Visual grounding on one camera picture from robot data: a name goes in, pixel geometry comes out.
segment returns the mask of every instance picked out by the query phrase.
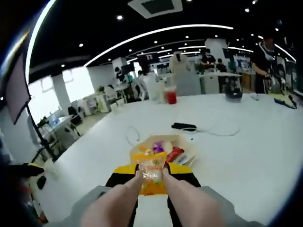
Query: snack bag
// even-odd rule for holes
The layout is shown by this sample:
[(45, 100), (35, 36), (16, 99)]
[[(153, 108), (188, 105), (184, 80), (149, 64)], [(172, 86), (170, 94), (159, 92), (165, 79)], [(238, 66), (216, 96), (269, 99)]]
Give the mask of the snack bag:
[(142, 171), (144, 178), (140, 195), (167, 194), (162, 174), (166, 155), (166, 152), (151, 155), (133, 155), (134, 162), (139, 164), (139, 169)]

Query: window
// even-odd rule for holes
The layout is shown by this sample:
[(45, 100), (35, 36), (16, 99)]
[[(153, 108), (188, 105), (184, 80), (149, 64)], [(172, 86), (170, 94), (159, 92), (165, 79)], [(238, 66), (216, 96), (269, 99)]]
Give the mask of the window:
[(51, 76), (29, 84), (28, 90), (32, 96), (28, 107), (36, 124), (38, 124), (43, 117), (48, 117), (51, 113), (59, 109), (59, 101), (53, 87)]
[(89, 71), (86, 67), (74, 68), (62, 72), (70, 102), (82, 99), (95, 93)]

